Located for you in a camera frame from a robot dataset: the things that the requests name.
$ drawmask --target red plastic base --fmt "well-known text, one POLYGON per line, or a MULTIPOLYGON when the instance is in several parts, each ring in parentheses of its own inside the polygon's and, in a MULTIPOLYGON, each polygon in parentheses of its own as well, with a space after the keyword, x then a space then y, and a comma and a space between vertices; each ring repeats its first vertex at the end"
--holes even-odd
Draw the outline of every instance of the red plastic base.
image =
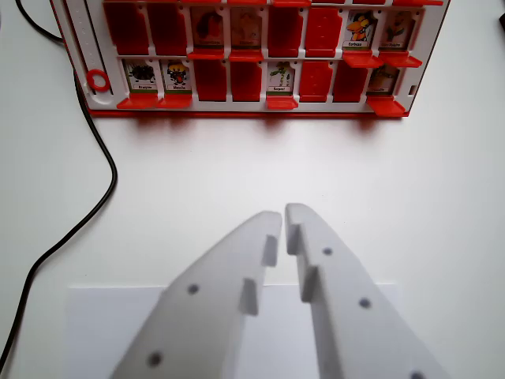
POLYGON ((157 93, 130 93, 118 104, 118 109, 150 109, 158 104, 157 93))
POLYGON ((405 108, 393 96, 369 96, 366 103, 381 117, 402 117, 405 108))
MULTIPOLYGON (((378 118, 375 113, 335 112, 180 112, 180 111, 94 111, 93 117, 118 118, 378 118)), ((409 112, 402 114, 408 117, 409 112)))
POLYGON ((231 50, 230 62, 259 62, 263 61, 260 50, 231 50))
POLYGON ((290 111, 298 108, 298 103, 292 96, 267 96, 267 108, 290 111))
POLYGON ((243 4, 245 6, 263 5, 266 4, 267 0, 228 0, 228 4, 243 4))
POLYGON ((413 67, 417 68, 423 64, 417 58, 409 56, 408 51, 400 52, 383 52, 379 54, 379 58, 383 60, 389 66, 402 68, 402 67, 413 67))
POLYGON ((310 0, 272 0, 273 6, 293 6, 293 7, 301 7, 301 6, 310 6, 310 0))
POLYGON ((386 0, 353 0, 353 4, 371 4, 374 6, 383 6, 386 0))
POLYGON ((442 6, 440 0, 394 0, 394 6, 442 6))
POLYGON ((200 49, 195 47, 193 52, 188 54, 188 58, 204 60, 224 59, 224 49, 200 49))
POLYGON ((191 105, 192 101, 193 99, 190 93, 181 95, 167 93, 156 107, 170 109, 187 108, 191 105))
POLYGON ((354 69, 376 69, 383 65, 371 51, 344 51, 342 59, 354 69))

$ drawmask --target gripper jaw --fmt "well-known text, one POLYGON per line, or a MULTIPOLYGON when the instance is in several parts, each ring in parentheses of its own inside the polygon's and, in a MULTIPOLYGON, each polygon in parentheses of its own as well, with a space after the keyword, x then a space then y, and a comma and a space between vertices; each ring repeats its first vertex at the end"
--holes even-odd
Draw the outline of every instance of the gripper jaw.
POLYGON ((257 315, 282 216, 262 212, 219 241, 160 296, 113 379, 231 379, 245 315, 257 315))
POLYGON ((449 378, 317 213, 287 205, 286 240, 312 309, 321 379, 449 378))

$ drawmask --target screw hole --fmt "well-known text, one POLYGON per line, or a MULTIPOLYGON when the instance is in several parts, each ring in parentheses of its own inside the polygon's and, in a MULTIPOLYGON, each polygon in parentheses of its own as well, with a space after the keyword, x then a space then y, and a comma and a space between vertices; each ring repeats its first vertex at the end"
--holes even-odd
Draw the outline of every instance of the screw hole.
POLYGON ((368 300, 367 298, 362 298, 359 302, 361 308, 365 308, 366 310, 372 306, 372 302, 368 300))
POLYGON ((420 373, 419 371, 415 371, 410 374, 410 379, 425 379, 425 376, 423 373, 420 373))
POLYGON ((154 351, 148 356, 148 366, 157 367, 163 360, 163 356, 159 351, 154 351))
POLYGON ((197 293, 198 291, 200 290, 200 287, 198 287, 198 284, 191 284, 189 287, 188 287, 188 292, 190 295, 194 295, 195 293, 197 293))

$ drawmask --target guess who game board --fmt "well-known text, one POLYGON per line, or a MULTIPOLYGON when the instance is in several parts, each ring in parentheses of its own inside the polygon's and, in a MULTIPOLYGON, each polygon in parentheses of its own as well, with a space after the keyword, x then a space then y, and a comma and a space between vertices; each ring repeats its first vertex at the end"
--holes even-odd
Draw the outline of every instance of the guess who game board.
POLYGON ((51 0, 97 116, 407 116, 449 0, 51 0))

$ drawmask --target white game frame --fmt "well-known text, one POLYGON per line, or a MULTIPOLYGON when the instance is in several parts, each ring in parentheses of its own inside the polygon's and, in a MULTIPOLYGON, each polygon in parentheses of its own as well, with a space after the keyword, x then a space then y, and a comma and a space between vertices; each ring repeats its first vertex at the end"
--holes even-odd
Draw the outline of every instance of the white game frame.
MULTIPOLYGON (((193 101, 189 107, 181 109, 163 109, 163 108, 152 108, 142 111, 189 111, 189 112, 199 112, 199 111, 223 111, 223 112, 288 112, 288 113, 311 113, 311 112, 323 112, 323 113, 372 113, 372 108, 366 103, 366 88, 368 87, 368 81, 372 73, 372 69, 368 69, 368 76, 365 84, 365 89, 361 94, 361 99, 358 103, 334 103, 333 102, 333 84, 335 80, 336 63, 342 59, 342 43, 343 43, 343 33, 346 27, 346 19, 348 12, 352 9, 370 9, 374 12, 374 17, 377 19, 377 25, 375 30, 375 37, 372 41, 372 53, 374 56, 379 55, 379 45, 381 38, 379 36, 383 35, 383 29, 385 26, 385 21, 387 17, 387 12, 389 10, 399 11, 399 10, 413 10, 419 11, 420 14, 415 16, 416 21, 421 20, 421 22, 416 22, 412 37, 409 42, 408 52, 410 55, 417 59, 420 59, 423 63, 419 68, 403 68, 400 69, 400 74, 395 85, 395 90, 393 95, 395 100, 398 101, 406 111, 410 111, 412 103, 415 97, 415 93, 421 82, 421 78, 425 72, 426 65, 428 63, 430 54, 436 42, 436 37, 438 36, 441 24, 443 22, 444 15, 447 11, 447 7, 450 0, 443 0, 442 6, 423 6, 423 7, 402 7, 402 6, 392 6, 393 0, 386 0, 383 6, 372 6, 372 5, 354 5, 353 0, 346 0, 345 4, 319 4, 314 2, 317 6, 330 6, 341 9, 340 17, 342 18, 342 28, 339 38, 339 44, 337 46, 335 56, 333 58, 306 58, 305 57, 305 31, 307 28, 307 20, 310 7, 301 8, 300 15, 303 17, 303 29, 301 34, 301 43, 298 49, 297 58, 271 58, 268 57, 267 48, 267 33, 268 33, 268 10, 271 6, 271 0, 267 0, 266 5, 253 6, 258 8, 258 14, 262 16, 262 53, 264 60, 260 63, 262 69, 262 83, 261 83, 261 93, 260 101, 257 102, 234 102, 233 96, 231 94, 231 83, 230 83, 230 61, 228 61, 228 56, 231 50, 231 36, 230 36, 230 7, 231 6, 242 6, 242 5, 228 5, 226 0, 221 3, 179 3, 182 7, 180 12, 185 17, 185 30, 186 38, 188 40, 188 46, 186 52, 189 53, 193 51, 193 33, 191 30, 191 18, 189 14, 189 9, 192 6, 215 6, 216 11, 223 16, 223 30, 224 30, 224 54, 225 59, 223 65, 226 67, 226 82, 227 82, 227 95, 226 101, 216 102, 216 101, 199 101, 198 93, 196 91, 195 75, 193 70, 193 61, 184 56, 172 56, 172 55, 157 55, 155 52, 155 46, 152 42, 151 32, 149 28, 149 18, 146 7, 140 9, 144 13, 146 20, 146 27, 148 30, 149 38, 149 48, 148 55, 118 55, 115 45, 110 37, 109 28, 105 18, 105 13, 103 12, 103 0, 51 0, 53 3, 53 8, 55 14, 58 18, 58 23, 62 31, 62 35, 65 38, 65 43, 69 51, 70 59, 73 63, 74 69, 77 72, 77 76, 80 84, 84 90, 84 95, 88 102, 88 107, 90 110, 94 111, 117 111, 122 110, 117 109, 117 105, 129 96, 129 87, 125 79, 125 73, 122 65, 122 59, 124 58, 135 58, 135 59, 145 59, 146 62, 152 61, 150 63, 155 68, 155 79, 158 86, 158 97, 162 99, 164 97, 165 91, 163 88, 163 80, 161 78, 161 71, 159 69, 160 59, 181 59, 185 62, 185 66, 189 67, 190 77, 192 81, 193 88, 193 101), (333 69, 333 76, 331 79, 331 86, 325 103, 300 103, 299 88, 300 88, 300 73, 303 61, 328 61, 334 62, 330 67, 333 69), (289 111, 282 110, 270 110, 267 108, 266 104, 266 91, 267 91, 267 62, 268 61, 281 61, 290 62, 290 65, 295 68, 294 77, 294 99, 298 103, 298 107, 289 111), (99 69, 107 73, 110 81, 110 86, 112 91, 107 92, 94 92, 88 86, 86 81, 86 70, 99 69)), ((95 77, 97 85, 103 85, 103 79, 95 77)))

